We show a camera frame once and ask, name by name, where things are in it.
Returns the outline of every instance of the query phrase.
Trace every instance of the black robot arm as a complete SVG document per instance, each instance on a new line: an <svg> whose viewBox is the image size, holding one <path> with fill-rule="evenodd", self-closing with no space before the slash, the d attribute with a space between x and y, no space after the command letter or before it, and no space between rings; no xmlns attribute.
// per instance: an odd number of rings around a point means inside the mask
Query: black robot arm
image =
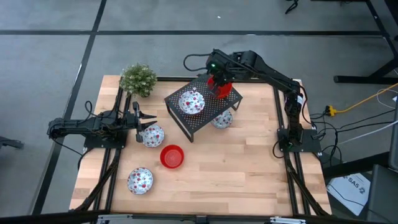
<svg viewBox="0 0 398 224"><path fill-rule="evenodd" d="M80 134L86 138L95 136L112 141L120 132L127 129L137 129L136 140L142 142L142 136L139 133L156 121L141 124L140 119L156 118L156 116L141 112L137 102L133 102L132 107L134 114L128 111L122 118L118 118L118 113L115 110L105 111L88 119L65 120L56 118L49 122L47 135L51 139L57 139L69 134Z"/></svg>
<svg viewBox="0 0 398 224"><path fill-rule="evenodd" d="M303 127L300 124L303 95L300 83L268 66L255 52L248 50L227 55L214 49L206 61L206 69L213 75L215 86L212 90L217 94L217 87L234 80L258 78L282 91L285 96L285 112L288 117L286 140L293 146L302 144Z"/></svg>

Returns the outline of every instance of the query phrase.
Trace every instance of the wooden tabletop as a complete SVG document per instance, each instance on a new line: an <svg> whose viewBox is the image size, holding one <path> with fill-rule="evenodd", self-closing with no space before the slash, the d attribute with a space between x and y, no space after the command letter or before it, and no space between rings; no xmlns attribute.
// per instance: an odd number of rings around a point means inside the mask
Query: wooden tabletop
<svg viewBox="0 0 398 224"><path fill-rule="evenodd" d="M95 113L113 107L119 79L116 75L104 76ZM272 87L263 83L234 83L243 100L237 111L230 110L232 125L227 129L216 129L209 123L195 133L195 142L190 143L168 114L164 102L166 96L185 84L157 82L149 97L132 99L138 101L143 113L157 116L157 124L165 131L165 139L160 146L148 148L136 142L135 130L129 132L121 153L111 211L291 215L284 161L272 155L278 128ZM307 108L304 115L308 117ZM185 153L182 166L175 170L165 168L159 160L161 150L169 144L179 145ZM311 153L300 155L306 186L330 213L318 159ZM70 208L79 206L97 184L103 156L104 149L94 149L83 158ZM137 167L146 167L154 175L154 184L144 195L134 195L127 188L127 177ZM299 210L303 212L300 191L295 187ZM104 208L107 189L108 184L104 187L100 208Z"/></svg>

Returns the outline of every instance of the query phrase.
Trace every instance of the floral bowl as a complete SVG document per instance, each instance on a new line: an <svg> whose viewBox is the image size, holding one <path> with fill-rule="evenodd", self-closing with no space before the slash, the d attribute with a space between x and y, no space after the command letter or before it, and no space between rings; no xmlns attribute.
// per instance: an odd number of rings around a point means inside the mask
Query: floral bowl
<svg viewBox="0 0 398 224"><path fill-rule="evenodd" d="M215 119L211 120L210 123L216 128L228 128L232 123L232 114L229 110L226 110Z"/></svg>
<svg viewBox="0 0 398 224"><path fill-rule="evenodd" d="M196 91L196 88L193 91L186 91L182 93L178 105L180 109L189 115L194 115L201 112L205 107L205 100L199 92Z"/></svg>
<svg viewBox="0 0 398 224"><path fill-rule="evenodd" d="M127 178L127 187L133 194L146 193L154 183L154 177L149 169L140 167L134 169Z"/></svg>
<svg viewBox="0 0 398 224"><path fill-rule="evenodd" d="M140 133L142 143L146 147L157 147L164 140L164 131L161 127L153 124Z"/></svg>

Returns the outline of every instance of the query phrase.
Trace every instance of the black table stand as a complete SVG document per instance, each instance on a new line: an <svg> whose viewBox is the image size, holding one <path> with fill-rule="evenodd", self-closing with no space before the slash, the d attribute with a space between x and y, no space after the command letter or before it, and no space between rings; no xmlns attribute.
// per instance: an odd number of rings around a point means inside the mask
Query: black table stand
<svg viewBox="0 0 398 224"><path fill-rule="evenodd" d="M395 121L398 119L397 109L398 101L396 102L396 111L394 114ZM328 167L323 170L323 176L325 179L328 179L366 172L372 170L375 164L398 170L398 124L392 126L390 151Z"/></svg>
<svg viewBox="0 0 398 224"><path fill-rule="evenodd" d="M0 136L0 149L2 146L11 146L16 149L22 149L24 147L24 143L18 140L12 140Z"/></svg>
<svg viewBox="0 0 398 224"><path fill-rule="evenodd" d="M389 7L391 14L395 15L397 13L396 10L392 7L392 4L397 5L397 3L394 3L396 1L386 1L387 6ZM394 69L398 67L398 53L396 48L394 47L394 44L392 43L390 39L390 35L387 33L386 29L384 28L383 23L380 20L379 15L377 14L375 8L373 7L372 3L370 0L366 1L366 4L368 5L369 10L371 11L371 14L374 18L374 21L376 22L379 30L382 32L382 36L384 40L386 40L388 46L390 47L392 54L394 58L387 62L385 65L383 65L379 70L375 71L373 74L366 76L366 77L357 77L357 76L344 76L344 75L337 75L334 76L333 79L336 83L359 83L359 84L388 84L392 85L395 83L398 83L398 78L388 78L384 77Z"/></svg>
<svg viewBox="0 0 398 224"><path fill-rule="evenodd" d="M228 108L232 108L236 111L242 101L242 96L234 88L232 88L231 93L226 98L216 99L211 95L206 84L209 77L210 76L207 74L199 75L198 78L164 99L170 116L190 142L193 142L193 133L204 127L204 125L215 119L222 112L228 110ZM205 107L198 114L188 115L180 109L178 101L183 93L186 91L193 91L194 88L202 94L205 100Z"/></svg>

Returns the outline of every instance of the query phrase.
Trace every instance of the potted plant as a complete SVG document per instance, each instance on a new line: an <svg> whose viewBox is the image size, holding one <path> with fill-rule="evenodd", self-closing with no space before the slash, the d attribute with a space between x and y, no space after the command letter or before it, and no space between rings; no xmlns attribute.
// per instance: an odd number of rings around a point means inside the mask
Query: potted plant
<svg viewBox="0 0 398 224"><path fill-rule="evenodd" d="M148 97L156 84L156 73L148 65L136 64L123 69L120 87L128 95Z"/></svg>

